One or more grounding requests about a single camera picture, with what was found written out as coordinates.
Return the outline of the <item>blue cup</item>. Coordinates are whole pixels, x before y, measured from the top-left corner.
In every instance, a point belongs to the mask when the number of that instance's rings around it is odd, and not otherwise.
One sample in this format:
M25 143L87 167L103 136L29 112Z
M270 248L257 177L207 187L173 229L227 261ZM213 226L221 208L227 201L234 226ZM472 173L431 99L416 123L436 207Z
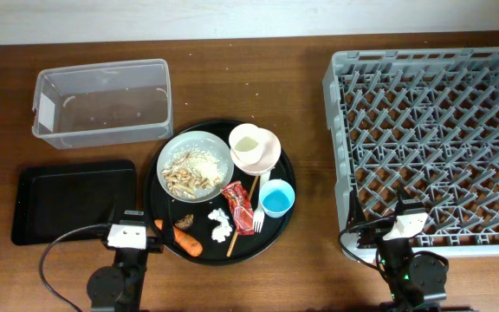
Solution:
M272 179L259 190L259 204L271 218L284 216L295 203L295 189L282 179Z

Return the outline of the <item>white plastic fork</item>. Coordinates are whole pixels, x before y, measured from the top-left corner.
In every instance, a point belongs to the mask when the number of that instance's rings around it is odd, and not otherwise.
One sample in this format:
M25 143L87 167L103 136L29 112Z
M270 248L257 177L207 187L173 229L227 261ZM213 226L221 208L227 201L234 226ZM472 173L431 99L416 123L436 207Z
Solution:
M270 172L266 172L263 175L261 175L259 178L259 189L262 189L262 187L269 181L269 179L270 179ZM254 210L254 217L253 217L253 229L255 233L259 233L262 230L264 217L265 213L262 204L260 202L257 202L257 208Z

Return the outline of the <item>orange carrot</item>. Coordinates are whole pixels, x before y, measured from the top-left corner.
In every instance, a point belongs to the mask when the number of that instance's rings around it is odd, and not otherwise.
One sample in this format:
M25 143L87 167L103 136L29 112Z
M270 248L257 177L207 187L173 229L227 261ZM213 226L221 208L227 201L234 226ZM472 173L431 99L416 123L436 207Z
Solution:
M154 221L155 226L160 230L162 237L162 221L161 219L156 219ZM184 233L180 229L174 226L174 234L175 234L175 245L181 247L185 252L187 252L192 257L199 257L203 252L202 244L196 240L194 237Z

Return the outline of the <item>pile of rice and shells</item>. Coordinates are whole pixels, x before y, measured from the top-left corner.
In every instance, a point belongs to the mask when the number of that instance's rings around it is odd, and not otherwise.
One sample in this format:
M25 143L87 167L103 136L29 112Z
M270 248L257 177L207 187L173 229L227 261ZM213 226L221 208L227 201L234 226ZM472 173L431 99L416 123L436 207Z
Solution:
M211 190L222 184L226 171L212 153L192 148L175 153L160 173L166 189L174 196L196 199L197 191Z

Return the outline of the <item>wooden chopstick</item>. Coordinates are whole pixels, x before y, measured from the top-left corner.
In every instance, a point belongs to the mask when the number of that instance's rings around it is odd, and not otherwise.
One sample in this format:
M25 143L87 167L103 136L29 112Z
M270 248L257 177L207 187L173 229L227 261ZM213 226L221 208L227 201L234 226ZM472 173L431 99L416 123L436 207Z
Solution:
M236 226L235 233L230 241L229 249L226 253L227 257L231 256L234 246L236 245L237 238L240 235L244 236L254 234L254 212L251 206L251 197L256 188L258 179L259 178L255 176L249 192L245 191L240 181L233 182L222 190L222 194L229 201L230 212Z

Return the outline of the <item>white tissue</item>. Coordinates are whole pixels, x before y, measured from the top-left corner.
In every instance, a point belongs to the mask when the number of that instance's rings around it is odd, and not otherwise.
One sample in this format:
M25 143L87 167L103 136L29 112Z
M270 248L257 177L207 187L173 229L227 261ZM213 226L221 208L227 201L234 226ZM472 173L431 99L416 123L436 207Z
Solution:
M224 242L233 232L233 229L230 226L230 218L221 208L213 210L208 215L208 218L218 222L218 225L212 230L211 238L217 243Z

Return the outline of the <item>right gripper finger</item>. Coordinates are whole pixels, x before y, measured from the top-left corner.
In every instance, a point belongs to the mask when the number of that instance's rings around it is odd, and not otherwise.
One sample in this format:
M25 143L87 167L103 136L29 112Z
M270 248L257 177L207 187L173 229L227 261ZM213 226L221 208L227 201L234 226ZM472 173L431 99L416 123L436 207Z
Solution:
M413 198L407 193L404 187L399 186L397 189L397 199L395 212L404 212L412 208Z
M350 232L361 232L362 225L366 222L366 216L361 208L358 193L350 191L349 212L347 218L347 228Z

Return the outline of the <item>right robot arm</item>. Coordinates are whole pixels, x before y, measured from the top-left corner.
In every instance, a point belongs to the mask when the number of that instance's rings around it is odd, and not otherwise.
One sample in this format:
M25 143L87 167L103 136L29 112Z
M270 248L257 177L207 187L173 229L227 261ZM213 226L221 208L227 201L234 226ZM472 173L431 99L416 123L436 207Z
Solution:
M415 251L411 239L424 228L428 214L421 201L398 189L394 212L366 220L359 196L350 195L350 223L340 234L356 233L376 248L371 267L378 271L391 291L391 301L382 311L439 311L447 294L444 288L449 261L434 252Z

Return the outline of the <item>red snack wrapper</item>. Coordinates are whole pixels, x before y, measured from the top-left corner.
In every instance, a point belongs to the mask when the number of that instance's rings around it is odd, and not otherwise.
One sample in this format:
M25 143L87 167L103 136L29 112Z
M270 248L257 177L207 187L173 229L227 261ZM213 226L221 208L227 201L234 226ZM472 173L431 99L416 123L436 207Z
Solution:
M235 181L222 189L222 194L229 203L230 213L237 228L239 236L252 236L254 211L252 209L249 194L243 188L241 182Z

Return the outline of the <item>cream cup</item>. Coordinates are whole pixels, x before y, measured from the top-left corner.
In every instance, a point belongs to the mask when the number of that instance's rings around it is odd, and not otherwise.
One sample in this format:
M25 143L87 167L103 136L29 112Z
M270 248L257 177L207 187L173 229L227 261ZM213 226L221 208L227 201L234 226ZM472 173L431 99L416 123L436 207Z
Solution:
M260 127L244 123L236 126L230 132L229 143L234 154L242 163L252 165L262 157L264 134Z

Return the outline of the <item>pink bowl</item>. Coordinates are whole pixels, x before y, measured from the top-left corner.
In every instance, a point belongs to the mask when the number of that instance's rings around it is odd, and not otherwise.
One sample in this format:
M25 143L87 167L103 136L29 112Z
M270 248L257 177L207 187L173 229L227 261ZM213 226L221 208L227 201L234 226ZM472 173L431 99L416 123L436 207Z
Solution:
M252 176L260 176L273 169L280 158L282 147L279 139L268 129L262 129L264 134L264 149L262 157L252 165L244 164L235 154L233 148L230 149L230 156L235 166L242 172Z

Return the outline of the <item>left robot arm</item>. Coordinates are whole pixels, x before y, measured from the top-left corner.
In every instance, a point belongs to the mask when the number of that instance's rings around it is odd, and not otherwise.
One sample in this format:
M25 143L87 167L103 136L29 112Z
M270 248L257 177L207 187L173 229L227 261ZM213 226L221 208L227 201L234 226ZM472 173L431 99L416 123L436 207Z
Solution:
M154 222L143 212L126 210L112 203L105 212L109 230L102 243L114 252L113 264L95 271L87 282L92 311L139 311L151 253L161 253L174 242L172 224L165 220L161 232L151 237Z

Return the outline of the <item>grey plate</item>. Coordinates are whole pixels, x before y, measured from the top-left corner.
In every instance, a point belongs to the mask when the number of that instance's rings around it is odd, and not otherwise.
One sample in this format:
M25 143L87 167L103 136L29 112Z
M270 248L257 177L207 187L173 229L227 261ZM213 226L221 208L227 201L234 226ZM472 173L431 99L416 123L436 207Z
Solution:
M196 199L180 198L174 196L166 189L165 179L161 176L160 172L164 169L165 164L169 160L172 160L175 153L180 152L182 149L189 150L192 148L199 148L202 151L210 152L217 157L219 159L220 167L226 171L225 179L222 184L214 189L197 191L198 198ZM164 188L168 195L172 196L176 200L186 202L188 204L195 204L210 201L220 194L221 190L229 184L233 176L234 164L230 157L229 146L218 136L205 131L189 131L175 136L164 145L156 160L156 173L160 185Z

